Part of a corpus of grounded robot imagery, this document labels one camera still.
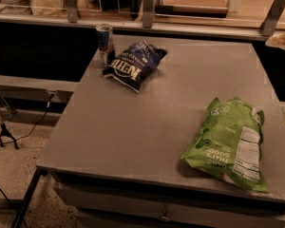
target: table surface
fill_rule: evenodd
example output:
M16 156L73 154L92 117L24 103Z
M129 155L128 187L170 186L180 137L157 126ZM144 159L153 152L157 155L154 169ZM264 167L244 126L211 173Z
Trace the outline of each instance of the table surface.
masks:
M250 44L114 35L117 54L145 40L168 54L139 94L104 79L96 53L44 149L39 167L258 200L285 201L285 124ZM264 110L261 171L269 194L242 190L189 167L181 154L205 109L235 96Z

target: can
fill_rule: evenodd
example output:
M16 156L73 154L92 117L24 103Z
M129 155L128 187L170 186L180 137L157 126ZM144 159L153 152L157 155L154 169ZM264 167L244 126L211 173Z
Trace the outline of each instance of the can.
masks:
M98 48L103 65L110 64L115 59L115 48L113 43L113 27L109 24L96 26Z

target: gray table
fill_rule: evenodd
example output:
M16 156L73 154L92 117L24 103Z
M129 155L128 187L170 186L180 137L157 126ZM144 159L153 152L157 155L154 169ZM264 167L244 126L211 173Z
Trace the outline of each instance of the gray table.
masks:
M129 208L129 199L134 199L132 192L136 188L141 187L140 195L144 188L162 188L167 190L164 193L166 198L170 197L166 194L178 194L183 190L184 197L175 195L178 197L176 202L164 203L159 198L159 207L163 207L159 213L167 211L163 216L167 215L172 221L227 227L223 221L228 219L229 212L235 207L238 211L231 219L238 222L242 220L242 217L237 217L238 214L250 215L246 209L241 210L241 204L238 205L248 200L246 206L243 204L245 208L257 208L252 212L256 215L252 223L266 223L269 215L280 219L276 212L285 213L285 124L278 98L252 45L115 35L117 54L142 40L166 48L169 52L158 70L142 84L139 94L113 79L104 79L98 53L91 61L38 164L38 167L49 170L57 180L55 190L66 204L78 208L149 218L158 218L158 213ZM268 183L269 194L239 189L194 170L180 160L181 154L198 133L210 102L215 97L227 101L235 96L265 113L261 171ZM95 191L92 187L95 182L101 183L103 189ZM120 183L127 183L130 190L127 189L122 195L118 193L116 190L121 191L124 186ZM89 199L93 190L98 194L106 190L108 195L110 188L115 190L112 189L111 194L118 193L115 198L110 195L110 208L100 203L107 200L107 196L98 197L98 202L94 202L95 197ZM82 200L78 197L71 200L72 192L78 192ZM176 214L181 209L178 207L180 204L188 206L186 195L190 196L191 192L195 197L199 194L208 195L210 199L213 197L216 204L227 198L234 202L229 203L231 210L226 209L228 203L224 203L224 208L220 206L222 212L215 214L217 206L202 206L202 210L199 206L196 210L197 205L191 203L192 212L198 212L202 221L189 220L184 215ZM131 194L131 197L119 199L126 194ZM157 200L159 191L152 195L150 199L135 198L133 203L152 201L153 198ZM153 204L156 205L152 202L142 206L151 207ZM265 206L265 210L267 205L273 209L263 212L258 205ZM204 207L210 215L205 214ZM266 227L271 225L276 223L269 221ZM285 223L278 225L281 226L272 227L283 227Z

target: glass display case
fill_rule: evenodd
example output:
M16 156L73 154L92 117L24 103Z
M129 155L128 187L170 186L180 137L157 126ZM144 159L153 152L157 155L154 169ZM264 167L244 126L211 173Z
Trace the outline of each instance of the glass display case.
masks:
M249 42L253 44L275 90L283 94L281 101L285 100L285 51L265 47L265 42L272 35L285 34L285 0L0 0L0 22L18 24L17 29L25 26L24 29L33 29L28 28L28 25L49 26L46 33L40 33L37 29L33 37L40 43L45 41L44 48L50 45L50 40L56 40L63 46L71 45L72 40L69 38L76 32L67 31L67 28L93 30L101 23L110 24L114 33L120 34L142 33L146 36L206 37L210 40ZM64 32L60 30L61 33L57 33L57 28L61 27L65 28ZM10 27L3 28L2 24L0 28L4 29L6 40L14 37L7 35L13 33ZM61 47L56 55L70 56L69 52L77 49L76 55L82 51L90 59L97 49L92 30L81 30L77 46L67 50ZM93 48L93 51L86 53L88 47ZM80 76L76 81L81 78L86 66L85 61L83 70L77 73ZM57 70L57 75L63 75L60 72L62 70L67 74L65 66Z
M0 0L0 20L264 40L285 31L285 0Z

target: kettle chips bag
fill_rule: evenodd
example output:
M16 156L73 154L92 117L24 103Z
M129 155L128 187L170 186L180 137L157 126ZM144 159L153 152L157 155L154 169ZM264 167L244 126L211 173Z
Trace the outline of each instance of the kettle chips bag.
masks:
M191 167L244 189L268 193L259 169L262 111L235 97L207 107L199 134L181 159Z
M142 82L157 69L166 54L167 50L146 42L135 43L105 67L104 78L113 77L139 93Z

